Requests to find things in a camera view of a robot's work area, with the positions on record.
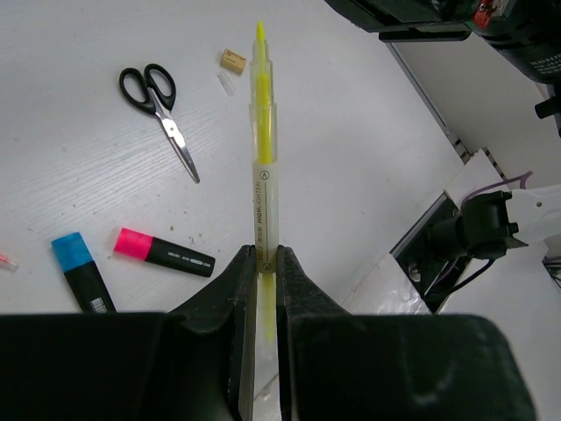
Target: pink highlighter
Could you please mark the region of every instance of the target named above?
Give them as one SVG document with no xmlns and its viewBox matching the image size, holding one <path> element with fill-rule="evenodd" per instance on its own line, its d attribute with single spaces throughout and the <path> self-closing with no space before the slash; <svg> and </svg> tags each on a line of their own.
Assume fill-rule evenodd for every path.
<svg viewBox="0 0 561 421">
<path fill-rule="evenodd" d="M 189 248 L 127 228 L 121 229 L 115 249 L 133 259 L 210 278 L 216 259 Z"/>
</svg>

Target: small wooden cube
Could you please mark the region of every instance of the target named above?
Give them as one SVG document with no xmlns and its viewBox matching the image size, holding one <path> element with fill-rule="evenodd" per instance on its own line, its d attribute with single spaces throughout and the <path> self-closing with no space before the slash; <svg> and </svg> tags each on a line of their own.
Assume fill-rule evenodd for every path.
<svg viewBox="0 0 561 421">
<path fill-rule="evenodd" d="M 222 54 L 222 59 L 220 60 L 220 66 L 227 68 L 238 75 L 244 73 L 245 68 L 245 58 L 241 55 L 234 53 L 231 50 L 224 50 Z"/>
</svg>

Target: yellow highlighter tip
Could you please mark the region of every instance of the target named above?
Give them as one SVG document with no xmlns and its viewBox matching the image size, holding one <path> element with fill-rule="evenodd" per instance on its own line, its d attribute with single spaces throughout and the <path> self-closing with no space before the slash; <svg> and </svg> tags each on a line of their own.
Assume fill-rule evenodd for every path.
<svg viewBox="0 0 561 421">
<path fill-rule="evenodd" d="M 265 40 L 265 30 L 263 29 L 263 22 L 259 21 L 257 23 L 257 41 Z"/>
</svg>

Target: black scissors handle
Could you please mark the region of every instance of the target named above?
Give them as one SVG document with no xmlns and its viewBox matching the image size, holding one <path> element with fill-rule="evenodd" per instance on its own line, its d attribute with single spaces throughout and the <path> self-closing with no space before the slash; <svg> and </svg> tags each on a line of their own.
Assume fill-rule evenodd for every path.
<svg viewBox="0 0 561 421">
<path fill-rule="evenodd" d="M 167 83 L 169 83 L 169 87 L 171 88 L 171 93 L 169 95 L 166 96 L 162 93 L 160 87 L 158 86 L 158 83 L 156 83 L 156 81 L 153 78 L 152 75 L 153 72 L 160 73 L 164 77 L 164 79 L 167 80 Z M 124 86 L 124 79 L 127 77 L 131 77 L 139 85 L 140 90 L 142 91 L 142 95 L 144 96 L 143 102 L 140 102 L 139 100 L 135 99 L 126 90 L 126 87 Z M 144 69 L 144 75 L 142 75 L 140 71 L 138 71 L 136 68 L 126 68 L 121 72 L 121 75 L 119 76 L 119 86 L 126 100 L 134 107 L 145 112 L 146 114 L 150 114 L 150 115 L 156 114 L 156 104 L 152 100 L 148 88 L 153 89 L 160 102 L 169 111 L 171 111 L 174 107 L 175 97 L 177 95 L 177 88 L 175 87 L 174 78 L 169 74 L 167 70 L 165 70 L 162 66 L 158 64 L 152 63 L 146 66 Z"/>
</svg>

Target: highlighter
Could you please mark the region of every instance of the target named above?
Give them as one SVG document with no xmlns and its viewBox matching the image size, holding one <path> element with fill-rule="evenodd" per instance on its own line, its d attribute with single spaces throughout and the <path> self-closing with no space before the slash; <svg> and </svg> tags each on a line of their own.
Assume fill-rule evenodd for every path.
<svg viewBox="0 0 561 421">
<path fill-rule="evenodd" d="M 64 277 L 84 313 L 117 311 L 81 234 L 75 232 L 51 243 Z"/>
<path fill-rule="evenodd" d="M 210 278 L 216 259 L 164 239 L 123 228 L 115 244 L 117 253 L 133 259 Z"/>
</svg>

